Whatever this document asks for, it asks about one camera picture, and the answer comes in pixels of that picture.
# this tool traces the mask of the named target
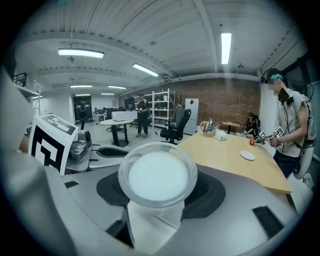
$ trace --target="white plate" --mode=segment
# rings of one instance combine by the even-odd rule
[[[240,151],[240,155],[248,160],[255,160],[255,156],[248,151]]]

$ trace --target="wooden table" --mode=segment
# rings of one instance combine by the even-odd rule
[[[228,134],[230,134],[230,130],[231,130],[231,126],[234,126],[234,127],[241,127],[240,124],[237,124],[235,122],[221,122],[223,125],[225,126],[229,126],[228,128]]]
[[[133,120],[128,121],[115,121],[113,119],[104,120],[101,121],[101,125],[105,126],[111,126],[112,136],[113,136],[113,145],[116,145],[118,147],[125,147],[129,144],[128,141],[128,135],[127,135],[127,124],[132,123]],[[124,126],[124,138],[125,139],[118,139],[118,133],[117,133],[117,126],[123,125]]]
[[[250,178],[277,194],[291,193],[285,176],[267,150],[261,144],[250,145],[248,138],[228,134],[226,140],[219,141],[197,132],[178,147],[186,150],[198,165]],[[255,160],[243,158],[240,151],[252,153]]]

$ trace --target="ceiling light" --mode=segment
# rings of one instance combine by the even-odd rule
[[[109,88],[115,88],[115,89],[122,89],[122,90],[127,89],[126,87],[119,87],[119,86],[112,86],[112,85],[109,85],[108,87]]]
[[[139,64],[134,64],[132,67],[134,67],[134,68],[136,68],[136,69],[138,69],[138,70],[141,70],[141,71],[143,71],[143,72],[146,72],[146,73],[148,73],[148,74],[150,74],[150,75],[152,75],[152,76],[154,76],[154,77],[158,77],[159,75],[157,74],[157,73],[155,73],[155,72],[153,72],[153,71],[151,71],[151,70],[149,70],[149,69],[147,69],[147,68],[145,68],[145,67],[143,67],[143,66],[140,66]]]
[[[84,88],[84,87],[92,87],[92,85],[71,85],[71,88]]]
[[[228,64],[230,49],[231,49],[231,33],[222,33],[221,42],[222,42],[221,64]]]
[[[86,56],[102,59],[104,52],[97,50],[86,50],[86,49],[74,49],[74,48],[60,48],[58,49],[60,56]]]

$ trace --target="floor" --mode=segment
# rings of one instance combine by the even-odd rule
[[[93,121],[86,122],[84,124],[84,129],[89,130],[92,138],[92,143],[94,144],[111,144],[114,142],[112,132],[109,129],[106,131],[107,128],[109,128],[110,125],[102,125],[102,124],[95,124]],[[161,128],[155,127],[154,130],[151,126],[148,126],[148,137],[144,138],[142,135],[144,135],[144,132],[142,131],[140,137],[136,137],[138,129],[133,125],[130,127],[129,124],[126,126],[127,128],[127,137],[129,144],[126,146],[127,149],[133,150],[138,146],[141,146],[145,143],[151,143],[151,142],[162,142],[166,139],[160,137]],[[125,139],[125,133],[123,131],[118,131],[118,139],[124,140]],[[183,135],[183,139],[181,141],[176,141],[177,143],[182,142],[183,140],[189,138],[190,135]]]
[[[108,125],[102,125],[102,124],[97,125],[93,121],[86,122],[84,125],[84,129],[88,129],[90,131],[91,137],[92,137],[92,142],[94,144],[111,144],[113,142],[113,136],[112,136],[111,130],[109,129],[108,131],[106,131],[106,129],[109,127],[110,126],[108,126]],[[153,130],[153,128],[151,126],[149,126],[148,127],[148,137],[143,138],[143,136],[140,136],[137,138],[136,137],[137,128],[134,125],[132,127],[130,127],[130,125],[127,125],[127,137],[128,137],[129,144],[126,146],[126,148],[132,150],[132,149],[134,149],[138,146],[141,146],[145,143],[165,141],[164,138],[160,137],[161,130],[162,130],[161,128],[157,128],[157,127],[155,127]],[[236,136],[241,136],[240,133],[231,132],[231,134],[236,135]],[[175,142],[180,143],[189,137],[190,137],[190,135],[184,134],[183,139],[181,141],[175,141]],[[119,138],[119,140],[124,140],[125,139],[124,132],[119,131],[118,138]],[[269,152],[269,154],[271,156],[274,155],[274,153],[275,153],[274,148],[272,148],[269,145],[266,145],[265,149]],[[312,161],[309,169],[310,169],[310,174],[313,179],[314,179],[314,177],[319,176],[319,170],[320,170],[319,166],[320,166],[320,163],[318,161],[316,161],[316,160]],[[306,209],[306,207],[308,206],[310,200],[313,197],[313,190],[312,190],[312,188],[308,187],[303,182],[302,179],[297,180],[294,178],[293,175],[291,177],[289,177],[288,182],[289,182],[289,185],[292,190],[291,196],[294,201],[295,208],[298,213],[303,213],[304,210]],[[280,197],[280,199],[282,201],[288,203],[288,201],[285,197]]]

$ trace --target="man in black shirt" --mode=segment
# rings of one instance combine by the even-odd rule
[[[141,126],[143,126],[144,138],[148,136],[148,116],[149,116],[149,102],[145,99],[143,93],[138,93],[139,103],[137,106],[138,111],[138,134],[136,137],[141,136]]]

